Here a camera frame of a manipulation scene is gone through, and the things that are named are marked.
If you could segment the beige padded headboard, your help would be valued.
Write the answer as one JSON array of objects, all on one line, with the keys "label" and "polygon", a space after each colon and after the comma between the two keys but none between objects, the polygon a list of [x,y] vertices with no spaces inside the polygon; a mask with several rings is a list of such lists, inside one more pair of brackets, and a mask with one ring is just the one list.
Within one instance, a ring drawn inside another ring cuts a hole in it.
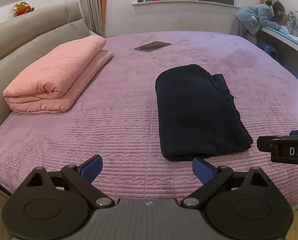
[{"label": "beige padded headboard", "polygon": [[89,35],[76,2],[45,7],[0,23],[0,126],[11,113],[2,94],[12,80],[60,44]]}]

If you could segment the beige orange left curtain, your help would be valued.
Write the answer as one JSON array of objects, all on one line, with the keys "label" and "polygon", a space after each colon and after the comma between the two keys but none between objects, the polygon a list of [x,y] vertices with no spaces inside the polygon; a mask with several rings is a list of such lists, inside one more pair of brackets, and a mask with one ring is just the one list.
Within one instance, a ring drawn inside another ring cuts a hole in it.
[{"label": "beige orange left curtain", "polygon": [[105,37],[106,0],[80,0],[80,6],[88,28]]}]

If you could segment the white wall desk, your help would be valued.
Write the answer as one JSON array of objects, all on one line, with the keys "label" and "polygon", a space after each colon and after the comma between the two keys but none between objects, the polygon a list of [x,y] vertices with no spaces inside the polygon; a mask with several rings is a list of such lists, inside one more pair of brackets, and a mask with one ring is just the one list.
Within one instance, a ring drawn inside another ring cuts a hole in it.
[{"label": "white wall desk", "polygon": [[298,42],[267,27],[261,28],[256,36],[259,42],[265,42],[277,49],[278,62],[298,80]]}]

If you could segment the dark tablet on bed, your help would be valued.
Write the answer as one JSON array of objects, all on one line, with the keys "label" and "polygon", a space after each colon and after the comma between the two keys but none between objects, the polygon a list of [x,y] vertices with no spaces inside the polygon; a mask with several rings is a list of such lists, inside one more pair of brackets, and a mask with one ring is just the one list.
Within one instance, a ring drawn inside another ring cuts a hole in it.
[{"label": "dark tablet on bed", "polygon": [[168,47],[170,45],[171,45],[171,43],[161,42],[161,41],[154,41],[154,42],[139,46],[139,47],[135,48],[134,50],[150,53],[152,51],[156,51],[156,50],[159,50],[161,48]]}]

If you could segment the navy striped hooded jacket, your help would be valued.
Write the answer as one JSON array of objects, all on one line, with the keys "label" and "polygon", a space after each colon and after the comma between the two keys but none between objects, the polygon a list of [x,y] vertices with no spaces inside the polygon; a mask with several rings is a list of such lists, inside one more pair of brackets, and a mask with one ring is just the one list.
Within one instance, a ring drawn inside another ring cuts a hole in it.
[{"label": "navy striped hooded jacket", "polygon": [[192,161],[244,152],[253,139],[222,74],[196,64],[168,69],[156,79],[161,153]]}]

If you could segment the person in blue robe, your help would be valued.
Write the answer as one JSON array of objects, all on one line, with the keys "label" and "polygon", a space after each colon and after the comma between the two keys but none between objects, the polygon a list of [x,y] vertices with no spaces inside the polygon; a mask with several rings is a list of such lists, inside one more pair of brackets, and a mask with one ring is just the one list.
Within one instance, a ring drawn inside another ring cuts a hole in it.
[{"label": "person in blue robe", "polygon": [[263,4],[251,5],[235,13],[229,34],[240,36],[257,45],[257,32],[262,27],[279,30],[284,16],[285,8],[280,2],[266,1]]}]

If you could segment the folded pink blanket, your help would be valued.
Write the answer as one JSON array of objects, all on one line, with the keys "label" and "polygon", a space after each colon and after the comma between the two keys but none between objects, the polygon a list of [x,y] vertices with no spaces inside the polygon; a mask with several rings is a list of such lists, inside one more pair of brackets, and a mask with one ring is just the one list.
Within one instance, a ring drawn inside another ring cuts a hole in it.
[{"label": "folded pink blanket", "polygon": [[106,39],[91,35],[66,42],[26,67],[3,91],[16,113],[68,111],[80,94],[113,57]]}]

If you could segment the orange plush toy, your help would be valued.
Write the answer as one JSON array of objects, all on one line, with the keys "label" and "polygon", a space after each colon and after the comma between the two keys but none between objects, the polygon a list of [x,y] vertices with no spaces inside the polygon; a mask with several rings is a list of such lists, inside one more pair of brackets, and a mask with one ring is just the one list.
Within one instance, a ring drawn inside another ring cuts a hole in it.
[{"label": "orange plush toy", "polygon": [[19,4],[14,4],[12,10],[14,17],[16,17],[34,11],[35,7],[30,6],[27,2],[20,2]]}]

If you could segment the blue plastic stool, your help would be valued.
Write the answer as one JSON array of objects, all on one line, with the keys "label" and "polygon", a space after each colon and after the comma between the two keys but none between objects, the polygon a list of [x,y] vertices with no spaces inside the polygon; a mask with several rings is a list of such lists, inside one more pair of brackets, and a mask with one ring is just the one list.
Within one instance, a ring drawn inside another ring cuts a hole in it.
[{"label": "blue plastic stool", "polygon": [[275,61],[279,61],[279,52],[278,50],[265,42],[258,42],[257,47],[262,49],[266,54],[268,54],[270,57],[272,57]]}]

